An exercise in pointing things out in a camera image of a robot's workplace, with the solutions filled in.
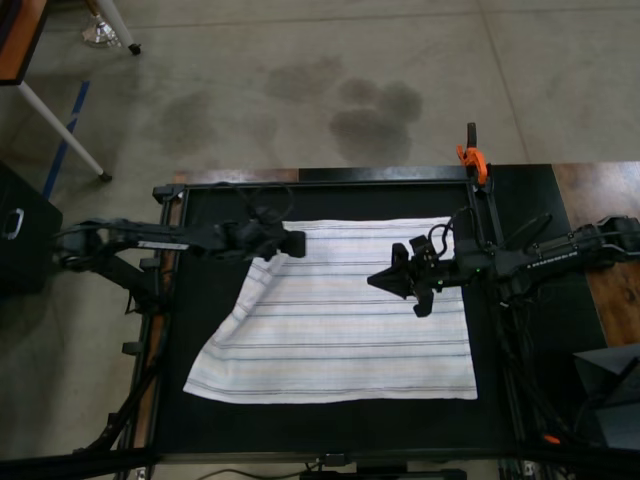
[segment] orange clamp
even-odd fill
[[[464,150],[462,145],[456,147],[458,158],[465,167],[475,167],[478,172],[478,185],[485,186],[489,172],[487,170],[487,162],[484,160],[483,153],[477,148],[476,124],[467,124],[467,149]]]

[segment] table leg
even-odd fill
[[[97,0],[100,11],[107,17],[107,20],[111,24],[111,27],[115,30],[118,39],[123,45],[126,45],[131,53],[134,55],[140,55],[140,44],[133,41],[133,37],[129,33],[127,26],[124,24],[118,8],[113,3],[113,0]]]
[[[26,82],[22,82],[18,85],[18,90],[22,94],[22,96],[31,104],[33,108],[35,108],[40,115],[44,117],[44,119],[49,122],[56,132],[58,132],[65,142],[67,142],[71,148],[73,148],[80,158],[82,158],[87,164],[98,174],[100,180],[103,182],[111,181],[111,175],[108,175],[102,167],[95,161],[95,159],[87,152],[84,147],[76,140],[76,138],[71,134],[69,130],[65,128],[65,126],[56,118],[49,108],[44,104],[40,98],[29,88]]]

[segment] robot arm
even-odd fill
[[[146,259],[140,269],[116,254],[129,248],[178,250],[219,261],[240,262],[253,258],[270,260],[278,252],[305,256],[304,232],[285,230],[276,213],[256,209],[248,221],[193,225],[189,227],[136,223],[119,219],[89,220],[57,235],[55,254],[59,265],[76,272],[92,271],[129,290],[134,311],[163,308],[153,269],[159,261]]]
[[[416,315],[431,313],[434,290],[489,282],[504,305],[530,294],[548,278],[585,268],[604,268],[640,258],[640,223],[626,216],[607,217],[561,237],[522,249],[480,248],[477,241],[456,240],[454,258],[441,260],[425,236],[392,247],[391,267],[367,279],[370,285],[402,298],[415,296]]]

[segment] white towel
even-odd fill
[[[461,290],[445,289],[417,318],[415,299],[366,280],[390,266],[393,243],[411,251],[408,240],[447,221],[287,222],[306,232],[306,257],[252,262],[184,391],[230,403],[477,398]]]

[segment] floor stain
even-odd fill
[[[318,97],[338,81],[344,71],[338,57],[323,57],[317,62],[285,65],[269,73],[267,95],[300,103]]]
[[[175,98],[154,120],[157,139],[171,155],[192,155],[211,145],[216,132],[209,118],[211,94],[200,91]]]
[[[278,120],[268,113],[247,115],[242,120],[245,131],[269,160],[269,165],[280,165],[274,141],[278,133]]]
[[[371,80],[351,78],[340,86],[338,95],[344,103],[370,105],[378,99],[380,91]]]
[[[340,155],[355,165],[405,163],[412,146],[408,127],[422,115],[422,96],[402,82],[379,89],[357,78],[344,82],[338,93],[343,102],[360,106],[329,122]]]
[[[340,154],[357,165],[397,165],[409,157],[407,127],[373,108],[337,113],[329,130]]]
[[[382,89],[378,109],[398,121],[415,122],[422,115],[422,96],[403,82],[394,82]]]

